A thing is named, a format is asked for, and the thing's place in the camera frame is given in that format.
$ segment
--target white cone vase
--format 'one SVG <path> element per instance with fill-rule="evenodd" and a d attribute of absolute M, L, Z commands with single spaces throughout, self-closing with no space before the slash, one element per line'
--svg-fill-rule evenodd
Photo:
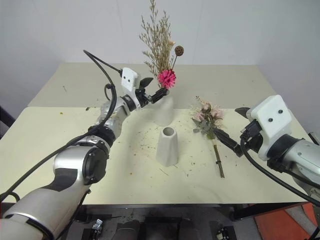
<path fill-rule="evenodd" d="M 165 167 L 178 162 L 178 135 L 172 127 L 165 127 L 160 132 L 155 159 Z"/>
<path fill-rule="evenodd" d="M 154 122 L 158 126 L 166 127 L 174 119 L 174 99 L 172 96 L 164 96 L 155 103 Z"/>

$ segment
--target orange mat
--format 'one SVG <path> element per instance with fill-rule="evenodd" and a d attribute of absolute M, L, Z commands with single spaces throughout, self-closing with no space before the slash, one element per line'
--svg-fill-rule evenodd
<path fill-rule="evenodd" d="M 312 204 L 304 204 L 304 211 L 316 224 Z M 255 221 L 263 240 L 304 240 L 310 235 L 284 210 L 256 216 Z"/>

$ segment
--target pink flower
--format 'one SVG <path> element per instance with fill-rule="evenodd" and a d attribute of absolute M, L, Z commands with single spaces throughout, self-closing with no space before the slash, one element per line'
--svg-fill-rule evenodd
<path fill-rule="evenodd" d="M 223 119 L 224 116 L 224 112 L 219 108 L 212 109 L 210 114 L 214 119 Z"/>
<path fill-rule="evenodd" d="M 172 69 L 159 73 L 158 79 L 161 86 L 166 89 L 172 88 L 176 84 L 176 74 Z"/>
<path fill-rule="evenodd" d="M 203 111 L 210 111 L 211 105 L 209 103 L 205 103 L 202 107 Z"/>
<path fill-rule="evenodd" d="M 205 120 L 205 115 L 202 112 L 197 112 L 194 116 L 194 119 L 198 122 L 202 122 L 203 120 Z"/>

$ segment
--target dried flower arrangement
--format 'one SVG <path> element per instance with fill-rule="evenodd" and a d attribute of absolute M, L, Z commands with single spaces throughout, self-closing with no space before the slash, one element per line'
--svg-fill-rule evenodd
<path fill-rule="evenodd" d="M 174 55 L 170 57 L 172 47 L 176 42 L 171 40 L 169 16 L 163 11 L 163 17 L 157 21 L 158 10 L 156 0 L 150 0 L 151 23 L 145 22 L 142 18 L 141 27 L 144 30 L 139 38 L 148 46 L 149 51 L 142 53 L 149 58 L 144 63 L 149 67 L 150 72 L 158 78 L 159 88 L 172 88 L 176 84 L 176 74 L 173 71 L 177 57 L 182 56 L 184 48 L 177 46 Z"/>
<path fill-rule="evenodd" d="M 216 156 L 216 164 L 218 164 L 220 177 L 224 178 L 225 174 L 222 168 L 220 155 L 218 152 L 218 147 L 216 143 L 216 136 L 214 134 L 214 128 L 220 128 L 222 126 L 222 119 L 224 112 L 217 106 L 212 106 L 212 104 L 206 100 L 202 100 L 199 96 L 195 97 L 201 104 L 201 108 L 195 110 L 193 122 L 196 128 L 193 129 L 194 133 L 201 132 L 202 135 L 206 135 L 209 140 L 213 140 L 213 148 Z"/>

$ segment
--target white table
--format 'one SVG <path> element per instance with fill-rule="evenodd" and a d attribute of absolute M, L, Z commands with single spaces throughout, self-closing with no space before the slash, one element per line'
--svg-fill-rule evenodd
<path fill-rule="evenodd" d="M 40 159 L 84 133 L 95 123 L 99 108 L 27 107 L 0 140 L 0 192 L 5 191 Z M 179 161 L 163 167 L 155 160 L 161 128 L 152 121 L 153 109 L 133 112 L 123 123 L 122 134 L 111 148 L 106 176 L 91 187 L 84 204 L 242 204 L 301 202 L 255 169 L 244 157 L 218 143 L 225 178 L 219 168 L 211 141 L 193 133 L 189 109 L 176 109 L 174 121 L 179 143 Z M 225 131 L 236 140 L 248 120 L 232 109 L 225 110 Z M 308 139 L 294 118 L 293 135 Z M 265 162 L 252 155 L 266 166 Z M 28 177 L 16 192 L 23 197 L 53 180 L 53 161 Z M 275 172 L 279 178 L 299 188 L 293 179 Z"/>

